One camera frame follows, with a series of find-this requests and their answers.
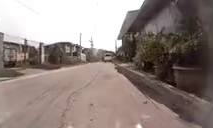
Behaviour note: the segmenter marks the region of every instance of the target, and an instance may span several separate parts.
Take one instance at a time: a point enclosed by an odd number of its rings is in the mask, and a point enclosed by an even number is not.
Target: road crack
[[[58,84],[53,85],[52,87],[50,87],[49,89],[47,89],[46,91],[42,92],[40,96],[36,97],[35,99],[33,99],[32,101],[28,102],[26,104],[26,107],[32,105],[34,102],[40,100],[42,97],[45,97],[49,92],[51,92],[52,90],[54,90],[54,88],[57,86]]]
[[[71,103],[73,103],[73,101],[71,101],[71,98],[73,96],[75,96],[76,94],[82,92],[84,89],[86,89],[87,87],[89,87],[91,85],[91,83],[97,78],[97,75],[99,74],[99,72],[97,72],[94,77],[82,88],[72,92],[69,97],[66,100],[66,108],[63,110],[62,114],[61,114],[61,124],[58,128],[65,128],[66,127],[66,114],[67,112],[70,110],[70,106]]]

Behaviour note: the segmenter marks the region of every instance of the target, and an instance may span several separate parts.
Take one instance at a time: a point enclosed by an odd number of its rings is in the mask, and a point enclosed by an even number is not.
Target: sky
[[[82,46],[90,47],[93,37],[95,48],[114,51],[127,11],[139,9],[143,1],[0,0],[0,32],[10,39],[23,37],[45,44],[79,44],[82,33]]]

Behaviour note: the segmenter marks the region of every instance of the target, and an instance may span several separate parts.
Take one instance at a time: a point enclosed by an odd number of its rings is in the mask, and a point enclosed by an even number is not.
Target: bush
[[[175,64],[183,67],[198,67],[202,66],[203,59],[205,59],[206,45],[205,34],[202,30],[200,22],[197,19],[185,20],[187,29],[183,34],[175,35],[177,38],[176,44],[171,48]]]
[[[122,51],[124,51],[126,61],[132,62],[136,55],[136,39],[133,34],[126,34],[123,38]]]
[[[140,36],[137,44],[135,64],[137,67],[144,68],[147,63],[155,65],[165,65],[168,61],[169,49],[165,41],[166,37],[159,33],[157,35],[148,33]]]
[[[58,64],[58,63],[61,63],[62,60],[63,60],[62,52],[60,52],[58,47],[56,47],[56,46],[53,47],[49,54],[48,61],[52,64]]]

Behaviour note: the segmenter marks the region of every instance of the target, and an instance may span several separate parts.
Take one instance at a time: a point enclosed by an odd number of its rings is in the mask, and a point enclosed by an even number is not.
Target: roof
[[[132,10],[127,12],[125,20],[122,24],[120,33],[118,35],[118,40],[122,39],[123,35],[129,31],[130,26],[133,24],[138,13],[139,13],[139,10]]]
[[[138,32],[157,14],[168,2],[173,0],[145,0],[139,10],[129,11],[126,14],[118,40],[127,32]]]
[[[45,46],[52,46],[52,45],[57,45],[57,44],[69,44],[69,45],[74,45],[73,43],[71,42],[56,42],[56,43],[53,43],[53,44],[47,44]]]

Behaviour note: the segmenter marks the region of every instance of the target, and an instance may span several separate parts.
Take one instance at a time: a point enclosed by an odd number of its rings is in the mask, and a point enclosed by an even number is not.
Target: road
[[[198,128],[144,96],[113,64],[0,83],[1,128]]]

